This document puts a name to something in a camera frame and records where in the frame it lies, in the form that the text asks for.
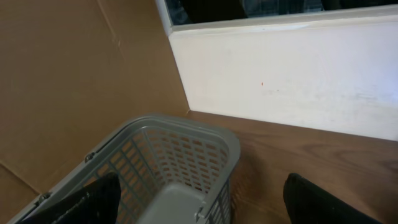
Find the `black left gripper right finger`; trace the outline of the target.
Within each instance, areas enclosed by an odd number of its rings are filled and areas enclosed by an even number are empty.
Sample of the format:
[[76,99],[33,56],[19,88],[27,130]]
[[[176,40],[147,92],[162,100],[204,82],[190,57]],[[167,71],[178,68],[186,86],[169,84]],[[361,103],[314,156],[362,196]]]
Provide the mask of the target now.
[[297,173],[288,175],[283,199],[292,224],[380,224]]

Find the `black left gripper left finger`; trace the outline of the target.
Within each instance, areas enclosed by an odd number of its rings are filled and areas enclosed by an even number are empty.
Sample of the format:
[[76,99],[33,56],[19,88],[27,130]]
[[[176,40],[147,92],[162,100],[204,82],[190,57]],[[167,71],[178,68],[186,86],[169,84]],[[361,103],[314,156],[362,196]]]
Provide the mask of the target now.
[[111,172],[21,224],[115,224],[120,199],[119,177]]

